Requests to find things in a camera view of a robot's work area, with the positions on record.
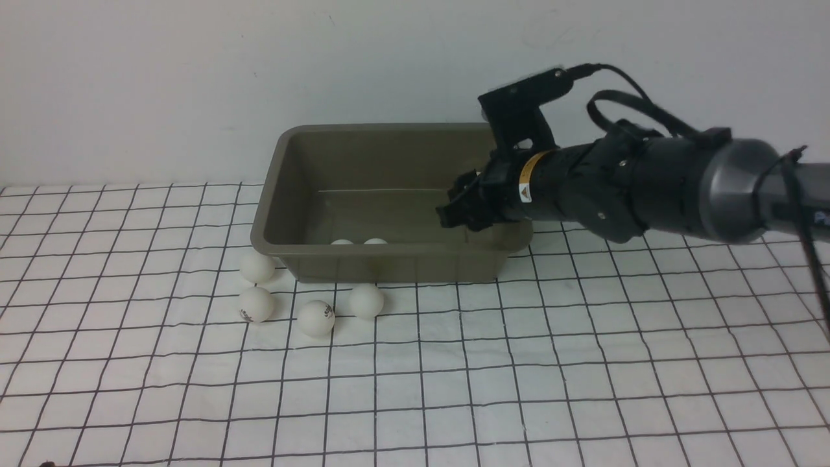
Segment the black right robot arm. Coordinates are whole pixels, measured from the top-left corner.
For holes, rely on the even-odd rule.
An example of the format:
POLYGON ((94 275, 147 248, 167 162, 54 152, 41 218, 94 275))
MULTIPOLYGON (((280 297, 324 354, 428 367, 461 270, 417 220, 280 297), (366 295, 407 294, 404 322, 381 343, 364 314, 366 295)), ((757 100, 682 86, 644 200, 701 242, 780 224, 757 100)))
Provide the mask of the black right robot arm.
POLYGON ((621 125, 598 141, 550 150, 496 150, 460 175, 438 207, 444 228, 479 232, 519 221, 577 222, 613 243, 647 230, 719 243, 766 232, 828 240, 828 164, 798 163, 726 128, 663 137, 621 125))

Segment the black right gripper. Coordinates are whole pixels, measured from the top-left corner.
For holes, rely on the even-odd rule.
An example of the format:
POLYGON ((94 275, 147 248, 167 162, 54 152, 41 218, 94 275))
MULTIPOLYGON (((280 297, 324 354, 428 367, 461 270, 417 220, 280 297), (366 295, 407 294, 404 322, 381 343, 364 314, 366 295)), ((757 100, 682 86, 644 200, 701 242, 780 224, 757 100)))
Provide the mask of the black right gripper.
POLYGON ((584 148, 493 150, 483 174, 469 171, 453 182, 450 203, 436 207, 439 223, 446 230, 480 232, 519 221, 575 221, 563 187, 583 157, 584 148))

